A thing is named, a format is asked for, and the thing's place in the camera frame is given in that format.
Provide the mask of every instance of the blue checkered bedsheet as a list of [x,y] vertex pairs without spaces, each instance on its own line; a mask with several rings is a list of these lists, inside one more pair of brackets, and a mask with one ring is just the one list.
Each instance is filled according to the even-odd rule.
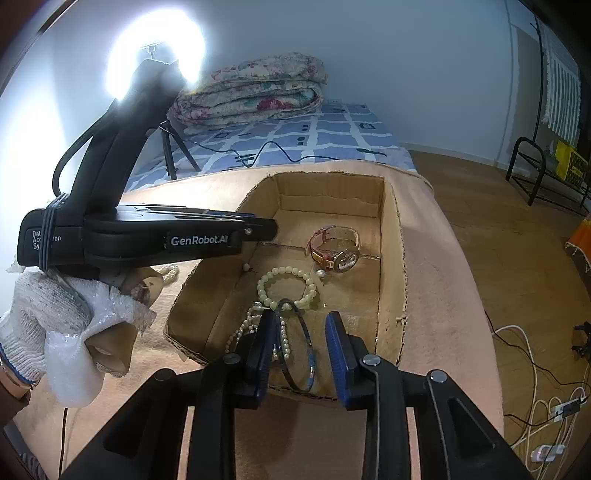
[[[394,136],[366,105],[322,105],[320,112],[286,120],[268,120],[249,125],[232,125],[222,130],[185,130],[185,138],[214,150],[233,148],[247,163],[252,163],[263,143],[273,140],[293,159],[320,155],[341,160],[366,160],[416,172],[410,153],[397,145]],[[177,177],[185,179],[235,168],[245,168],[235,153],[214,153],[194,143],[187,147],[201,172],[195,172],[177,147],[173,160]],[[328,161],[305,158],[302,163]],[[289,164],[276,145],[267,145],[254,167]],[[134,170],[126,191],[169,181],[164,154]]]

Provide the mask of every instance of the power plug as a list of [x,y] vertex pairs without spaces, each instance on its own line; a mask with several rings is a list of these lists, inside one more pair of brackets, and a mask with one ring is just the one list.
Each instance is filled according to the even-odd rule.
[[550,463],[556,460],[556,455],[562,455],[566,446],[560,445],[540,445],[531,452],[531,461],[535,463]]

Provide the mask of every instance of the wooden floor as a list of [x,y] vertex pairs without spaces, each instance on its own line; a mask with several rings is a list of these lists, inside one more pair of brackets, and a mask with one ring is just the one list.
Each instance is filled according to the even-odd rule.
[[[504,171],[495,167],[419,152],[413,152],[413,160],[435,189],[495,328],[520,325],[529,337],[537,364],[552,370],[561,382],[581,381],[587,363],[575,361],[570,347],[573,326],[591,318],[591,301],[584,283],[591,284],[591,272],[586,277],[584,269],[575,266],[564,242],[582,217],[539,201],[528,207],[522,191],[506,182]],[[525,347],[514,330],[501,335],[509,343]],[[495,348],[504,413],[527,419],[533,386],[531,364],[519,349],[497,339]],[[558,396],[567,401],[574,387],[561,387],[548,374],[538,373],[537,398],[548,401]],[[545,407],[538,405],[535,422],[544,421],[545,415]],[[533,436],[530,452],[539,445],[554,443],[559,425],[552,423]],[[505,418],[509,443],[521,431],[521,424]],[[577,418],[560,475],[590,432],[591,401]],[[529,455],[525,442],[515,452],[522,460]],[[554,478],[557,466],[558,462],[552,463],[544,478]]]

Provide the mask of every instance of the pearl bracelet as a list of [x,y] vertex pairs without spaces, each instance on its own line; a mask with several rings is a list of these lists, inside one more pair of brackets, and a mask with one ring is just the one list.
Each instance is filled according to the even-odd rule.
[[[317,294],[316,284],[307,273],[296,267],[275,267],[261,277],[261,279],[256,284],[256,292],[258,293],[261,303],[265,305],[265,307],[269,307],[271,310],[275,310],[277,308],[277,302],[275,300],[271,300],[267,296],[265,284],[276,275],[283,275],[286,273],[299,277],[306,282],[306,289],[304,290],[303,297],[301,300],[296,300],[294,305],[303,310],[310,308],[310,302],[314,297],[316,297]],[[291,306],[288,303],[284,303],[281,309],[291,310]]]

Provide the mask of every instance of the screw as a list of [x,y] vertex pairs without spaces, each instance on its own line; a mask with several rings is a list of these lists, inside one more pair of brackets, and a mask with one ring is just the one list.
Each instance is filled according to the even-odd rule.
[[166,382],[174,376],[174,371],[169,368],[161,368],[154,374],[154,379],[159,382]]
[[226,365],[237,364],[238,362],[240,362],[240,355],[238,355],[237,353],[226,353],[226,355],[223,356],[223,362]]
[[377,355],[373,355],[371,353],[369,353],[363,357],[363,363],[365,365],[370,365],[372,367],[379,365],[379,363],[381,361],[382,361],[382,359],[380,357],[378,357]]
[[447,374],[443,370],[433,370],[429,376],[437,383],[444,383],[447,380]]

